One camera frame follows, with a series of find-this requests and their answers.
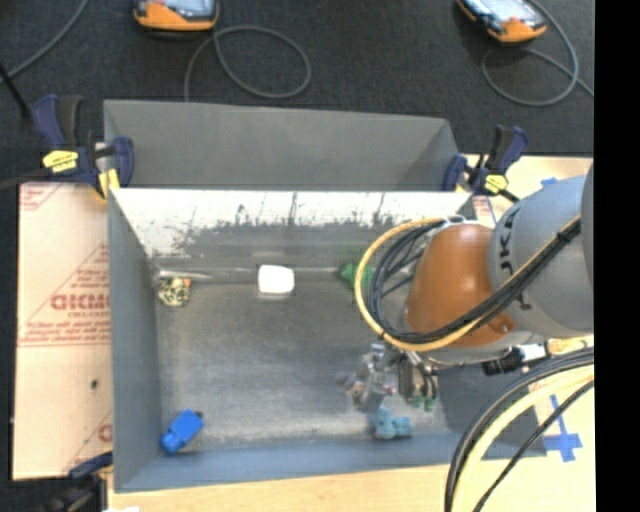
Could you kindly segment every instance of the wire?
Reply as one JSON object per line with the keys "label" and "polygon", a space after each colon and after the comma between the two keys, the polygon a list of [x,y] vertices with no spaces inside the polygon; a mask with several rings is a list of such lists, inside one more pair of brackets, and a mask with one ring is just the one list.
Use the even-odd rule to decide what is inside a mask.
{"label": "wire", "polygon": [[491,423],[489,428],[483,432],[474,444],[469,455],[466,457],[465,465],[462,468],[460,476],[458,477],[458,485],[456,487],[453,506],[451,512],[458,512],[461,509],[463,503],[463,496],[465,490],[465,483],[469,480],[469,475],[473,472],[478,465],[483,455],[491,445],[491,443],[498,437],[498,435],[518,416],[520,416],[527,409],[532,407],[542,396],[549,396],[554,393],[561,393],[567,389],[570,389],[577,384],[582,384],[585,381],[593,379],[593,369],[587,369],[588,371],[581,371],[577,376],[569,376],[566,379],[559,379],[553,383],[547,384],[536,390],[532,391],[524,398],[515,402],[511,407],[504,411],[496,421]]}
{"label": "wire", "polygon": [[502,473],[498,476],[493,484],[487,489],[487,491],[482,495],[482,498],[478,501],[476,506],[473,509],[473,512],[480,512],[482,507],[484,507],[487,500],[491,497],[493,491],[496,490],[498,485],[502,483],[502,481],[506,478],[506,476],[511,472],[511,470],[515,467],[515,465],[520,461],[525,452],[531,447],[533,443],[535,443],[542,434],[544,434],[551,425],[562,415],[564,414],[569,407],[571,407],[580,397],[582,397],[587,391],[593,389],[595,387],[595,381],[590,380],[586,384],[584,384],[577,391],[574,391],[573,394],[567,398],[560,406],[558,406],[549,417],[534,430],[531,436],[524,442],[524,444],[518,449],[515,455],[511,458],[506,467],[502,470]]}
{"label": "wire", "polygon": [[566,98],[571,93],[571,91],[573,91],[576,85],[579,85],[580,87],[582,87],[591,97],[595,97],[593,90],[589,86],[587,86],[584,83],[584,81],[578,78],[578,74],[579,74],[578,57],[576,55],[575,49],[573,48],[573,45],[571,44],[571,41],[565,34],[562,27],[560,27],[560,25],[553,18],[553,16],[551,16],[551,14],[539,3],[535,2],[534,0],[528,0],[528,1],[534,7],[539,9],[547,17],[547,19],[549,20],[549,23],[558,31],[558,34],[560,34],[560,37],[563,43],[565,44],[567,51],[569,52],[569,60],[571,61],[572,69],[566,68],[565,66],[560,64],[558,61],[556,61],[552,57],[549,57],[548,55],[545,55],[539,52],[538,50],[535,50],[532,48],[517,48],[517,50],[523,53],[534,55],[544,60],[545,62],[551,64],[552,66],[556,67],[560,71],[564,72],[570,78],[569,84],[567,85],[567,87],[565,87],[565,89],[560,94],[547,100],[541,100],[541,101],[525,100],[522,98],[518,98],[517,96],[514,96],[512,94],[509,94],[504,89],[501,89],[498,85],[495,84],[495,82],[489,76],[489,72],[487,70],[487,60],[491,55],[493,55],[496,52],[496,50],[489,50],[485,54],[484,58],[482,59],[482,64],[480,68],[482,70],[482,75],[484,76],[485,80],[488,82],[488,84],[491,86],[491,88],[494,91],[496,91],[498,94],[500,94],[504,98],[526,107],[548,107],[550,105],[555,105],[556,103],[559,103],[564,98]]}
{"label": "wire", "polygon": [[[190,83],[191,83],[191,74],[193,72],[193,67],[195,65],[195,62],[198,59],[198,57],[200,56],[200,53],[202,53],[202,50],[204,50],[211,43],[214,44],[216,55],[218,57],[218,60],[220,61],[220,65],[222,66],[222,69],[224,70],[224,72],[238,86],[240,86],[242,89],[244,89],[245,91],[247,91],[247,92],[249,92],[249,93],[251,93],[251,94],[253,94],[255,96],[259,96],[261,98],[269,98],[269,99],[291,98],[293,96],[297,96],[298,94],[300,94],[304,89],[307,88],[307,86],[311,82],[311,63],[309,62],[309,58],[307,57],[307,55],[304,52],[304,50],[300,47],[300,45],[298,45],[295,41],[293,41],[289,37],[285,36],[284,34],[282,34],[280,32],[277,32],[275,30],[269,29],[269,28],[259,27],[259,26],[256,26],[256,25],[236,25],[234,27],[229,27],[229,28],[226,28],[226,29],[223,29],[223,30],[217,30],[215,28],[215,26],[214,26],[212,32],[213,32],[213,34],[209,38],[205,39],[200,44],[200,46],[198,46],[196,51],[191,56],[191,59],[189,60],[189,64],[187,66],[187,71],[185,73],[184,84],[183,84],[184,101],[186,101],[186,102],[190,101],[190,99],[189,99],[189,89],[190,89]],[[276,39],[279,39],[281,41],[284,41],[286,44],[291,46],[296,51],[296,53],[300,56],[300,58],[302,59],[302,62],[304,64],[304,67],[305,67],[305,77],[302,80],[302,83],[298,87],[295,87],[294,89],[292,89],[291,91],[286,91],[286,92],[282,92],[282,93],[273,93],[273,92],[268,92],[268,91],[263,91],[263,90],[257,89],[255,87],[247,84],[246,82],[242,81],[231,70],[229,64],[227,63],[227,60],[224,58],[224,54],[222,52],[221,45],[220,45],[220,38],[222,38],[223,36],[226,36],[226,35],[229,35],[229,34],[238,33],[238,32],[257,32],[257,33],[260,33],[260,34],[266,34],[266,35],[269,35],[269,36],[274,37]]]}
{"label": "wire", "polygon": [[[509,408],[505,412],[511,411],[511,414],[513,414],[516,411],[516,406],[519,408],[518,410],[524,412],[529,405],[526,405],[527,402],[523,400],[531,401],[532,397],[537,397],[541,394],[541,389],[548,391],[551,388],[548,386],[538,388],[538,390],[526,395],[525,398],[519,401],[517,401],[516,398],[518,394],[522,393],[523,390],[527,390],[531,385],[542,382],[549,377],[560,375],[572,370],[584,370],[585,367],[593,366],[595,361],[594,356],[594,349],[593,347],[590,347],[567,354],[566,356],[552,358],[531,369],[528,373],[511,383],[504,391],[487,403],[487,405],[478,413],[476,418],[469,424],[456,447],[456,451],[449,467],[449,474],[447,476],[445,488],[445,512],[452,512],[452,510],[454,510],[454,502],[457,501],[459,504],[462,501],[460,494],[462,491],[460,490],[460,487],[463,486],[459,485],[459,483],[463,480],[463,476],[468,475],[468,471],[464,471],[465,465],[469,464],[469,461],[471,461],[471,465],[474,465],[478,459],[478,457],[476,457],[478,451],[475,451],[474,457],[471,456],[471,452],[476,446],[478,446],[482,439],[486,440],[487,433],[493,432],[499,428],[495,426],[498,425],[498,423],[493,421],[496,411],[507,405]],[[593,368],[586,369],[589,370],[590,375],[593,374]],[[559,385],[559,383],[562,384],[564,382],[564,380],[560,379],[556,380],[552,384]],[[482,453],[480,454],[480,457],[486,451],[486,447],[488,447],[489,444],[485,442],[482,446],[486,446],[484,448],[481,446]]]}
{"label": "wire", "polygon": [[43,55],[45,55],[46,53],[48,53],[56,44],[58,44],[58,42],[71,30],[71,28],[75,25],[76,21],[78,21],[78,18],[80,17],[80,15],[84,12],[85,8],[87,7],[87,4],[89,3],[89,0],[82,0],[80,2],[80,6],[78,7],[78,9],[76,9],[76,12],[74,13],[74,15],[71,17],[71,19],[67,22],[67,24],[62,27],[62,29],[60,30],[60,32],[58,32],[58,34],[51,39],[51,41],[49,41],[45,46],[43,46],[40,50],[38,50],[36,53],[34,53],[31,57],[29,57],[27,60],[23,61],[20,65],[18,65],[16,68],[12,69],[9,71],[9,77],[13,78],[16,75],[18,75],[19,73],[22,73],[25,69],[27,69],[29,66],[31,66],[34,62],[36,62],[38,59],[40,59]]}
{"label": "wire", "polygon": [[[405,244],[415,243],[416,237],[422,236],[434,228],[441,227],[445,222],[446,219],[443,218],[420,219],[401,224],[383,233],[365,251],[356,270],[354,291],[361,315],[376,334],[403,350],[428,351],[439,349],[487,323],[522,293],[526,286],[543,270],[545,265],[580,233],[580,216],[578,215],[514,272],[489,298],[461,317],[428,333],[398,331],[385,320],[380,303],[387,270],[391,267],[394,259],[402,253]],[[369,260],[385,242],[398,233],[409,230],[412,232],[397,240],[382,257],[382,261],[371,279],[368,302],[365,303],[362,291],[362,276]]]}

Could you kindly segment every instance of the green object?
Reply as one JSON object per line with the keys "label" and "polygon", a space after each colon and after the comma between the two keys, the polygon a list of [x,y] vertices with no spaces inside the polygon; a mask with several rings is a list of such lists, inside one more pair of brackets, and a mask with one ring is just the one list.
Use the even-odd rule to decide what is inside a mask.
{"label": "green object", "polygon": [[424,401],[424,412],[431,412],[436,406],[436,401],[433,398],[427,398]]}
{"label": "green object", "polygon": [[[356,272],[358,271],[358,265],[355,263],[347,263],[342,270],[340,270],[340,277],[346,279],[351,283],[353,287],[356,281]],[[362,272],[362,288],[367,288],[369,283],[371,282],[371,277],[373,276],[373,271],[369,265],[365,265],[364,271]]]}

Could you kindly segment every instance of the blue clamp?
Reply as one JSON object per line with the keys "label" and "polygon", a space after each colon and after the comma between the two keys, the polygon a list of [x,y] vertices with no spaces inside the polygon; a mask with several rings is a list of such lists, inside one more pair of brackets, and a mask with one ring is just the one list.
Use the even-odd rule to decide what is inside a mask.
{"label": "blue clamp", "polygon": [[486,161],[481,155],[475,167],[471,167],[463,155],[456,153],[445,169],[442,190],[453,191],[456,184],[465,184],[466,181],[474,195],[500,194],[515,202],[517,198],[506,190],[509,184],[506,173],[520,158],[528,143],[529,140],[521,128],[496,126],[493,147]]}
{"label": "blue clamp", "polygon": [[191,409],[182,411],[169,425],[167,432],[160,439],[160,445],[173,455],[183,448],[200,431],[204,422]]}
{"label": "blue clamp", "polygon": [[127,186],[133,175],[133,143],[129,137],[115,137],[111,145],[94,150],[93,144],[82,146],[76,136],[76,113],[81,96],[58,97],[50,94],[40,99],[31,109],[36,131],[44,137],[49,153],[43,158],[47,177],[53,181],[77,181],[88,183],[106,196],[104,172],[97,160],[108,156],[115,158],[114,169],[109,169],[109,179],[116,179],[118,186]]}

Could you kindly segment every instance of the clamp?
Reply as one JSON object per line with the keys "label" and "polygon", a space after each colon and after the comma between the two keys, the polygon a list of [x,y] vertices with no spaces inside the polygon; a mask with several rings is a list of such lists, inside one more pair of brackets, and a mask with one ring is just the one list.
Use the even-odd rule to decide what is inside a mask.
{"label": "clamp", "polygon": [[507,190],[509,180],[506,173],[520,158],[528,143],[529,140],[521,128],[497,125],[493,147],[486,160],[480,155],[476,165],[471,167],[466,157],[456,153],[445,170],[442,190],[453,191],[457,184],[462,183],[470,188],[474,195],[501,195],[514,203],[517,202],[519,199]]}
{"label": "clamp", "polygon": [[[43,136],[49,152],[42,159],[45,178],[52,181],[84,182],[94,187],[103,198],[108,189],[127,186],[134,167],[133,143],[128,137],[115,137],[110,145],[96,150],[93,141],[78,145],[76,113],[81,96],[58,97],[50,94],[31,109],[37,132]],[[115,163],[101,169],[97,161],[113,157]]]}

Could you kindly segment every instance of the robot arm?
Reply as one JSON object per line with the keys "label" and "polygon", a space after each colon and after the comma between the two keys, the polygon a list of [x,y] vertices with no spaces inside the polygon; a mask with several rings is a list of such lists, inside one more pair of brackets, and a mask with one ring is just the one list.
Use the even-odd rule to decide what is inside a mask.
{"label": "robot arm", "polygon": [[[356,275],[356,298],[382,342],[354,376],[338,379],[355,407],[371,412],[393,388],[429,410],[447,367],[482,363],[489,375],[504,372],[548,357],[550,339],[593,334],[592,187],[593,167],[516,200],[494,229],[426,219],[374,242],[359,270],[383,243],[389,249],[366,293]],[[400,275],[406,286],[388,295]],[[395,310],[384,304],[394,294],[401,295]]]}

